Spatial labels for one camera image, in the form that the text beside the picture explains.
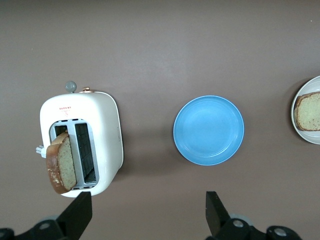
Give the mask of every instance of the gray tabletop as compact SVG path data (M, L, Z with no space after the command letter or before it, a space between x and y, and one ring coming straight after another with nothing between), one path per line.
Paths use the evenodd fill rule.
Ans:
M290 107L320 75L319 1L1 1L0 227L22 233L72 201L55 193L39 113L67 81L115 99L124 164L92 198L81 239L201 240L206 191L230 213L318 239L320 146L294 130ZM217 95L245 133L215 166L183 158L179 110Z

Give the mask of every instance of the toaster body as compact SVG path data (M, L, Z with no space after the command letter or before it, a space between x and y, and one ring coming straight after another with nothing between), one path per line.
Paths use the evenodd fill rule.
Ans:
M112 182L124 159L119 112L115 100L101 91L58 95L40 110L43 150L67 131L77 184L66 197L96 195Z

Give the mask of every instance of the bread in toaster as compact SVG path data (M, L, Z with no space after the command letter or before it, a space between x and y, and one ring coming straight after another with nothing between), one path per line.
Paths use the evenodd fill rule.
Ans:
M69 192L76 184L76 173L68 132L61 133L46 150L46 167L53 189Z
M301 131L320 131L320 91L299 96L294 108L296 127Z

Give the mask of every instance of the toaster logo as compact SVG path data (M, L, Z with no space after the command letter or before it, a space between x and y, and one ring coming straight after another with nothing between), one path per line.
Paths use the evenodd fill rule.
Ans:
M64 113L64 115L68 116L71 111L71 106L63 106L59 107L59 110Z

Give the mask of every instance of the plate rim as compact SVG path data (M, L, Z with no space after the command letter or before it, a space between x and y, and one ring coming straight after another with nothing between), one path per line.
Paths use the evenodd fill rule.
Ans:
M228 104L231 104L232 107L233 107L233 108L236 110L236 112L238 113L239 119L241 120L241 127L240 127L240 131L239 131L239 132L241 133L241 137L240 137L239 144L235 147L233 153L230 154L230 156L228 156L228 157L225 158L224 160L219 161L219 162L216 162L216 163L208 163L208 164L206 164L206 163L198 163L198 162L195 162L195 161L192 160L192 159L189 159L189 158L185 157L185 156L182 154L182 152L180 151L180 149L178 148L178 144L177 144L177 141L176 141L176 136L175 136L175 135L176 135L176 134L175 134L176 131L175 131L175 129L176 129L177 120L178 120L179 116L181 115L181 113L184 111L184 109L185 109L188 105L190 105L192 102L197 101L197 100L202 99L202 98L215 98L215 99L220 99L220 100L223 100L223 101L227 102ZM179 153L180 153L185 159L187 159L188 161L190 161L190 162L192 162L192 163L194 163L194 164L201 165L201 166L214 166L214 165L221 164L221 163L227 161L228 159L230 159L230 158L231 158L234 154L236 154L236 152L239 150L239 148L240 148L240 146L241 146L241 144L242 144L242 142L243 142L244 136L245 136L245 123L244 123L244 118L243 118L241 112L239 111L239 109L237 108L237 106L236 106L233 102L231 102L230 100L228 100L228 99L226 99L226 98L224 98L224 97L222 97L222 96L218 96L218 95L203 95L203 96L199 96L199 97L196 97L196 98L190 100L189 102L187 102L187 103L180 109L180 111L178 112L178 114L177 114L176 117L175 117L174 124L173 124L173 140L174 140L174 143L175 143L175 146L176 146L177 150L179 151Z
M320 141L319 142L316 142L316 141L312 141L312 140L309 140L307 139L304 134L302 132L305 132L305 131L301 131L297 128L296 126L296 123L295 123L295 105L296 105L296 101L297 101L297 98L299 96L302 96L300 95L300 93L303 91L304 88L306 88L308 85L310 85L312 82L316 81L316 80L319 80L320 81L320 75L319 76L316 76L314 78L311 78L310 80L308 80L298 91L297 93L295 94L294 98L293 98L293 101L292 101L292 104L291 104L291 122L292 122L292 125L295 129L295 131L299 134L299 136L301 138L303 138L304 140L306 140L307 142L309 143L312 143L312 144L317 144L317 145L320 145Z

